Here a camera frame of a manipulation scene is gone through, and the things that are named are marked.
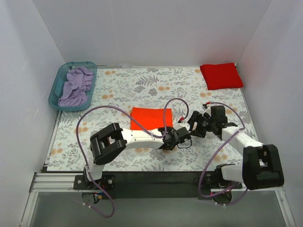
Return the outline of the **orange t shirt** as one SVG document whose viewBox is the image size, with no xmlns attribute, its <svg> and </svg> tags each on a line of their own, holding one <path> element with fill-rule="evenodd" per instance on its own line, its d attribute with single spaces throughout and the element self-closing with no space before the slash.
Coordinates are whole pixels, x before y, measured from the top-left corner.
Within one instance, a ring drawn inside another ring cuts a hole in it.
<svg viewBox="0 0 303 227">
<path fill-rule="evenodd" d="M 164 127 L 164 109 L 149 109 L 133 107 L 131 116 L 145 129 L 153 130 Z M 173 115 L 170 108 L 165 112 L 166 126 L 173 127 Z M 142 130 L 133 120 L 131 120 L 131 130 Z"/>
</svg>

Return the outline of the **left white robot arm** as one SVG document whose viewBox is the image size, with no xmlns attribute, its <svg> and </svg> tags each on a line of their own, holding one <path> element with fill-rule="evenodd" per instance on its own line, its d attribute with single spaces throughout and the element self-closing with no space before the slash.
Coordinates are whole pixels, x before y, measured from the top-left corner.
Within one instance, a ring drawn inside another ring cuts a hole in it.
<svg viewBox="0 0 303 227">
<path fill-rule="evenodd" d="M 90 189 L 100 186 L 104 166 L 112 162 L 123 150 L 132 148 L 151 148 L 173 150 L 178 144 L 191 140 L 190 125 L 186 121 L 178 122 L 175 127 L 167 127 L 150 131 L 150 134 L 140 130 L 123 129 L 118 123 L 112 123 L 95 133 L 90 138 L 92 158 L 85 168 L 84 183 Z"/>
</svg>

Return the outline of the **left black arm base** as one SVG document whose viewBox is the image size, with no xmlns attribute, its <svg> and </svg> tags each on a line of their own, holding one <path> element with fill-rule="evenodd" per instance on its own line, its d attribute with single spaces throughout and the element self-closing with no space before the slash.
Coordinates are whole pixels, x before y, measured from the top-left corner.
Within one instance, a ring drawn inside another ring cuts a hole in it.
<svg viewBox="0 0 303 227">
<path fill-rule="evenodd" d="M 114 175 L 102 175 L 100 179 L 95 180 L 96 184 L 104 190 L 112 190 L 115 187 L 116 177 Z M 74 190 L 98 190 L 99 188 L 88 179 L 86 174 L 76 175 L 73 184 Z"/>
</svg>

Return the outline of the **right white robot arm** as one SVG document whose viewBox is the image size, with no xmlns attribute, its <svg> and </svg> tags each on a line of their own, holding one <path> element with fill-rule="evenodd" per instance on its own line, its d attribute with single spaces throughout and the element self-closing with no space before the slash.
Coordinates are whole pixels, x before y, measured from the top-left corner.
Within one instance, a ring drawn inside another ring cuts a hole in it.
<svg viewBox="0 0 303 227">
<path fill-rule="evenodd" d="M 212 132 L 242 155 L 242 164 L 221 164 L 215 169 L 214 182 L 220 188 L 243 183 L 249 190 L 283 186 L 285 179 L 278 149 L 244 133 L 244 128 L 229 122 L 223 105 L 211 106 L 205 113 L 194 111 L 188 120 L 192 136 Z"/>
</svg>

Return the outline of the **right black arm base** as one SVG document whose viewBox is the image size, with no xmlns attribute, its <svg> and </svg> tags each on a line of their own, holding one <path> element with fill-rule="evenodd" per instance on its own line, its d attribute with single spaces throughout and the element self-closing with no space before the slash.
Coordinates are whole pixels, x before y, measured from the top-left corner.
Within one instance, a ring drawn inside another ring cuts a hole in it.
<svg viewBox="0 0 303 227">
<path fill-rule="evenodd" d="M 198 187 L 204 198 L 212 198 L 216 193 L 230 193 L 232 189 L 242 189 L 242 183 L 227 181 L 215 173 L 206 173 Z"/>
</svg>

